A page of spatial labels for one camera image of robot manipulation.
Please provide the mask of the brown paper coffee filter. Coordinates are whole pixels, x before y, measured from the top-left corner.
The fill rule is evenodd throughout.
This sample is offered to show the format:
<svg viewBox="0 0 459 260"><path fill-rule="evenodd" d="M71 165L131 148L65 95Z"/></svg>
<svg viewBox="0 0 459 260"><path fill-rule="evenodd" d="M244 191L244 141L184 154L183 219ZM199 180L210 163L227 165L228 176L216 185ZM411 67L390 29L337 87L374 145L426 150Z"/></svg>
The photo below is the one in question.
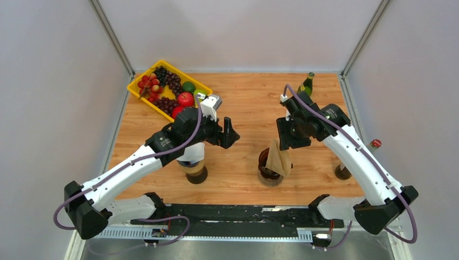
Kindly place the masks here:
<svg viewBox="0 0 459 260"><path fill-rule="evenodd" d="M283 177L288 177L292 169L292 160L288 150L280 150L278 139L272 139L266 162L266 168Z"/></svg>

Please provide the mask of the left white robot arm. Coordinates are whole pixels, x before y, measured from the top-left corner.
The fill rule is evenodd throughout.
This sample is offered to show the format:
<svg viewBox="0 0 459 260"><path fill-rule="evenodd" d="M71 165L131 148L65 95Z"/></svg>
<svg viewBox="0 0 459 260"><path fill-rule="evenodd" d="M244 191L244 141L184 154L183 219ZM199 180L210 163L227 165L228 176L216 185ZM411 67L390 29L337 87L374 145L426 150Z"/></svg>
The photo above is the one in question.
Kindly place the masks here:
<svg viewBox="0 0 459 260"><path fill-rule="evenodd" d="M148 195L135 199L115 198L144 176L157 171L185 155L192 146L207 142L230 148L240 135L233 129L231 118L224 125L197 108L186 108L175 121L154 133L130 157L103 175L79 184L71 181L64 187L64 210L71 220L71 230L81 239L90 239L107 226L133 219L147 219L160 224L166 210Z"/></svg>

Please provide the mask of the wooden ring dripper holder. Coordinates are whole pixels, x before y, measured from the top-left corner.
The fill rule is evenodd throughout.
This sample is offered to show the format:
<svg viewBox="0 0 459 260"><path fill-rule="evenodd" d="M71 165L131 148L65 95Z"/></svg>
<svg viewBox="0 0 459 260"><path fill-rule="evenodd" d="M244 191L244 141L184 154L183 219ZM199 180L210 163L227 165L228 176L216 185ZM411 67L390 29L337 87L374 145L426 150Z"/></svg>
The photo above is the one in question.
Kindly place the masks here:
<svg viewBox="0 0 459 260"><path fill-rule="evenodd" d="M202 174L205 168L205 164L203 162L199 162L196 164L191 164L191 165L179 165L180 169L185 172L189 176L199 176Z"/></svg>

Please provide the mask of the blue ribbed glass dripper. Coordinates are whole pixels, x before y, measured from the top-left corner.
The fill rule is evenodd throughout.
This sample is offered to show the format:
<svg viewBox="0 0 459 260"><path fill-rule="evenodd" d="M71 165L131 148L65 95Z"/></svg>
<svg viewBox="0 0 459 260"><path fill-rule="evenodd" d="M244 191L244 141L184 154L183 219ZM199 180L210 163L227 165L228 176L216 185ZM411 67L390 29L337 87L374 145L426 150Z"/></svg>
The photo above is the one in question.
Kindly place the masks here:
<svg viewBox="0 0 459 260"><path fill-rule="evenodd" d="M177 161L182 167L192 168L198 166L202 161L191 162L191 161Z"/></svg>

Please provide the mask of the white paper coffee filter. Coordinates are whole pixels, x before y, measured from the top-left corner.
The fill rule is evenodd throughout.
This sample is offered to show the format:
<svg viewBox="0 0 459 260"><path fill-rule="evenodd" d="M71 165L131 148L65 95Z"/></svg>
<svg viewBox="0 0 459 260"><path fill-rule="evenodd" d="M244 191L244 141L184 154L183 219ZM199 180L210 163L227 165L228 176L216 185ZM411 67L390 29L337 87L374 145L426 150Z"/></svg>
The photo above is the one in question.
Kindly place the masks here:
<svg viewBox="0 0 459 260"><path fill-rule="evenodd" d="M191 161L192 163L202 161L205 158L205 144L203 142L185 148L184 154L177 158L177 161Z"/></svg>

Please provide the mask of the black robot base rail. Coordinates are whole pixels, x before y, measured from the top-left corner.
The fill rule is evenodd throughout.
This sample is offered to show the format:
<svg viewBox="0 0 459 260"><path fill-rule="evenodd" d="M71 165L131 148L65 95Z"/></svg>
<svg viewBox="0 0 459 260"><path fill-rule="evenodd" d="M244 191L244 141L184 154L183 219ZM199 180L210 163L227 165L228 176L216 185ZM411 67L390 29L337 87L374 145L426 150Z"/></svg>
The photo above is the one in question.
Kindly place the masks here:
<svg viewBox="0 0 459 260"><path fill-rule="evenodd" d="M161 225L162 237L274 241L294 239L325 247L343 220L327 220L308 206L165 204L147 194L156 207L152 216L136 217L133 225Z"/></svg>

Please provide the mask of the amber glass dripper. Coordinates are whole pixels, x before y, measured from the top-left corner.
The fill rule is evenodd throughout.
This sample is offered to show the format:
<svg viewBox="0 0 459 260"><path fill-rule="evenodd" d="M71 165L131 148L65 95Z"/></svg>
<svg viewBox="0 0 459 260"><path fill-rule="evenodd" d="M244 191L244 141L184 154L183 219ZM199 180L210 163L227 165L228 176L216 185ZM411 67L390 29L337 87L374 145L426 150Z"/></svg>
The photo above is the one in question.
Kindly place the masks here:
<svg viewBox="0 0 459 260"><path fill-rule="evenodd" d="M269 154L269 148L264 149L259 154L257 174L262 175L265 178L277 179L280 176L280 174L273 172L266 167L268 154Z"/></svg>

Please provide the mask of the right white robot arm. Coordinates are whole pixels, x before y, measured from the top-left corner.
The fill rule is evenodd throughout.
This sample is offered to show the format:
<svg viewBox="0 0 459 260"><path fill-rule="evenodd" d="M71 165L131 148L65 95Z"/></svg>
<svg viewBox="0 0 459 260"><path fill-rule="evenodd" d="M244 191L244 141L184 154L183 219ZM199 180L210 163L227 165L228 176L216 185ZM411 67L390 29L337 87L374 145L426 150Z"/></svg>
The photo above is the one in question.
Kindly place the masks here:
<svg viewBox="0 0 459 260"><path fill-rule="evenodd" d="M301 106L292 100L281 104L288 116L277 119L280 150L309 146L311 138L328 147L357 180L362 197L334 197L323 194L311 204L312 224L323 226L330 219L357 222L377 235L406 212L413 233L417 233L414 214L409 207L418 197L413 186L403 186L391 176L360 141L347 115L335 104L320 109L313 103Z"/></svg>

